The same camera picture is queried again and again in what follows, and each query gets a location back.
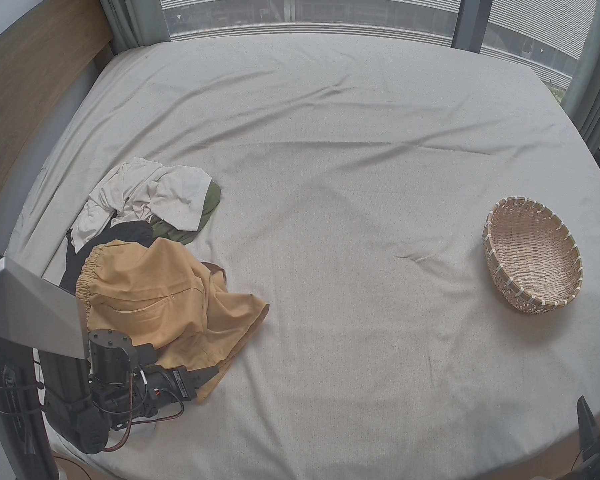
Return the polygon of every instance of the robotic arm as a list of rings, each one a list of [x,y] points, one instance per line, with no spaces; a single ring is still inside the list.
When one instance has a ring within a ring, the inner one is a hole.
[[[33,348],[44,384],[36,379]],[[172,403],[180,412],[164,419],[179,416],[218,373],[217,366],[188,372],[155,362],[151,344],[134,346],[113,330],[87,334],[80,301],[0,255],[0,441],[18,480],[59,477],[42,412],[81,452],[114,451],[131,425],[149,421],[137,418]],[[107,449],[110,429],[127,430]]]

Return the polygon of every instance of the bed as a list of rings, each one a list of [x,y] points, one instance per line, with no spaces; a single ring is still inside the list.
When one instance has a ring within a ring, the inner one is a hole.
[[[530,69],[351,35],[124,52],[7,255],[58,283],[87,194],[134,156],[214,178],[222,201],[187,247],[271,310],[204,404],[90,464],[137,480],[463,479],[572,434],[581,395],[600,411],[600,172]],[[482,226],[512,195],[577,238],[585,280],[563,310],[521,314],[489,277]]]

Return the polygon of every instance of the wooden headboard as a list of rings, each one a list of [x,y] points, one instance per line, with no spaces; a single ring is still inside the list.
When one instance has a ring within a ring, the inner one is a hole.
[[[0,34],[0,191],[24,144],[111,39],[100,0],[44,0]]]

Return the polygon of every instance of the white garment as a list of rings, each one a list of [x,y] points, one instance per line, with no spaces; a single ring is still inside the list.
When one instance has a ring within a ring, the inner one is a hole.
[[[71,238],[75,251],[111,225],[160,217],[180,231],[197,231],[211,176],[198,167],[165,167],[133,158],[113,167],[91,191]]]

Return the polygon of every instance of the basket rim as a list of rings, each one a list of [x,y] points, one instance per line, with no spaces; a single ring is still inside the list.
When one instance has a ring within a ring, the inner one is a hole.
[[[493,244],[493,240],[491,238],[491,219],[493,218],[494,213],[501,206],[504,206],[509,201],[513,201],[514,204],[517,204],[518,200],[523,201],[523,203],[522,203],[523,205],[530,202],[531,208],[534,208],[536,205],[540,205],[541,206],[541,208],[539,210],[540,212],[545,212],[545,213],[549,214],[549,219],[552,219],[554,217],[557,219],[557,224],[558,224],[557,229],[564,228],[568,232],[568,235],[566,236],[565,239],[571,240],[571,242],[573,244],[573,246],[571,247],[571,250],[575,249],[575,251],[576,251],[577,258],[576,258],[575,264],[578,266],[578,271],[580,272],[580,278],[578,279],[578,283],[576,284],[576,288],[574,288],[573,293],[571,295],[569,295],[567,297],[567,299],[545,300],[545,299],[540,299],[540,298],[536,297],[534,294],[528,292],[524,288],[524,286],[522,286],[518,281],[516,281],[516,279],[514,279],[509,274],[509,272],[507,271],[507,268],[505,267],[505,265],[502,263],[502,261],[498,257],[498,252],[496,251],[496,248]],[[556,215],[554,212],[552,212],[544,204],[538,203],[538,201],[536,201],[534,199],[529,199],[527,197],[520,197],[520,196],[505,197],[505,198],[497,201],[496,204],[494,204],[493,207],[491,208],[491,211],[487,215],[487,222],[485,222],[485,224],[484,224],[482,234],[484,236],[483,241],[487,245],[486,259],[487,259],[487,262],[495,262],[495,266],[496,266],[495,274],[497,276],[501,277],[501,279],[504,281],[504,283],[509,287],[509,290],[512,290],[518,297],[520,297],[520,298],[524,297],[525,299],[527,299],[529,304],[538,307],[538,309],[562,308],[562,307],[567,306],[567,304],[569,302],[574,300],[576,298],[576,295],[578,295],[578,293],[580,292],[580,288],[582,287],[582,277],[584,274],[584,267],[582,265],[582,256],[580,256],[580,249],[578,248],[578,245],[576,244],[576,240],[571,235],[571,232],[569,231],[567,226],[564,224],[563,220],[561,220],[558,217],[558,215]]]

